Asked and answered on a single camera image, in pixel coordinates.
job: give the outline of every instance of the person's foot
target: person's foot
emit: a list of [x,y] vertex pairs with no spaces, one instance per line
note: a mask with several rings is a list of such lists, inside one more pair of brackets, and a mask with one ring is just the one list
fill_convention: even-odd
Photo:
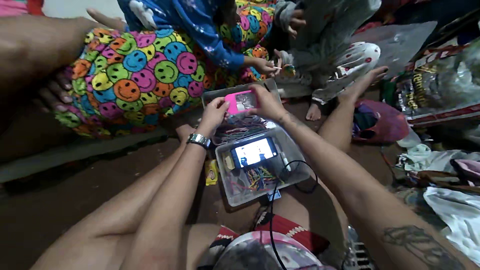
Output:
[[308,108],[307,115],[305,119],[308,121],[317,121],[322,117],[322,111],[317,102],[312,101],[310,103],[310,108]]
[[358,78],[354,84],[348,86],[338,95],[338,101],[355,103],[374,81],[382,79],[388,71],[387,66],[372,69],[364,76]]
[[190,136],[192,133],[195,133],[195,129],[187,124],[177,127],[175,131],[179,135],[180,142],[186,142],[188,136]]

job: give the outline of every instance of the silver watch band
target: silver watch band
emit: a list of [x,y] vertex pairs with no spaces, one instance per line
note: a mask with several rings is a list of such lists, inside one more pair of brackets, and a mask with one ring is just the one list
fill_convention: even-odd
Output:
[[208,149],[210,146],[211,140],[201,134],[192,133],[188,136],[187,143],[193,143],[203,146],[205,149]]

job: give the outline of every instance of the pink phone case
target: pink phone case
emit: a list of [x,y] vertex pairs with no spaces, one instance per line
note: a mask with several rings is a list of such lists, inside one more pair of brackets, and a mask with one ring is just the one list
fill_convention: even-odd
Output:
[[255,107],[255,108],[257,107],[257,98],[256,98],[256,95],[255,95],[255,93],[252,92],[251,90],[247,90],[247,91],[243,91],[243,92],[238,92],[238,93],[233,93],[233,94],[229,94],[229,95],[226,95],[226,96],[225,96],[225,102],[230,101],[230,106],[228,107],[228,110],[227,110],[227,112],[228,112],[229,114],[237,114],[237,113],[249,111],[249,110],[251,109],[251,108],[249,108],[249,109],[246,109],[246,110],[239,110],[238,107],[237,107],[237,99],[236,99],[236,96],[237,96],[237,95],[241,95],[241,94],[247,94],[247,93],[253,93],[254,98],[255,98],[255,101],[253,102],[253,104],[254,104],[254,107]]

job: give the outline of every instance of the black charging cable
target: black charging cable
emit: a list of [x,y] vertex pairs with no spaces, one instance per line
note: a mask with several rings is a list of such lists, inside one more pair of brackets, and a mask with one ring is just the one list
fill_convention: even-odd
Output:
[[[301,192],[307,193],[307,194],[312,194],[312,193],[315,191],[315,188],[319,185],[319,183],[318,183],[318,176],[317,176],[317,174],[315,173],[315,171],[312,169],[312,167],[311,167],[308,163],[304,162],[303,160],[293,160],[293,161],[290,161],[290,162],[287,163],[287,164],[285,165],[285,167],[283,168],[281,175],[283,176],[284,173],[285,173],[286,170],[287,170],[287,167],[288,167],[290,164],[294,163],[294,162],[300,162],[300,163],[306,164],[306,165],[313,171],[313,173],[315,174],[315,180],[316,180],[317,183],[315,183],[315,185],[314,185],[310,190],[302,190],[302,189],[300,189],[300,188],[297,186],[297,184],[295,184],[295,187],[296,187],[298,190],[300,190]],[[275,253],[276,259],[277,259],[278,262],[280,263],[280,266],[282,267],[283,270],[287,270],[287,268],[286,268],[285,265],[283,264],[282,260],[280,259],[280,256],[278,255],[278,252],[277,252],[276,247],[275,247],[275,243],[274,243],[274,241],[273,241],[273,200],[274,200],[274,198],[275,198],[275,193],[277,192],[277,188],[278,188],[278,183],[279,183],[279,182],[280,182],[280,181],[277,181],[276,184],[275,184],[275,188],[273,189],[273,194],[272,194],[272,200],[270,201],[270,242],[272,243],[273,252]]]

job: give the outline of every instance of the white wall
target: white wall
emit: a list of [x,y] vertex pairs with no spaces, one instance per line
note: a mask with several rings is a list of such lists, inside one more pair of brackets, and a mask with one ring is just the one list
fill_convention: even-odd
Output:
[[83,16],[90,18],[86,8],[94,8],[109,17],[124,18],[116,0],[45,0],[43,12],[46,16],[71,18]]

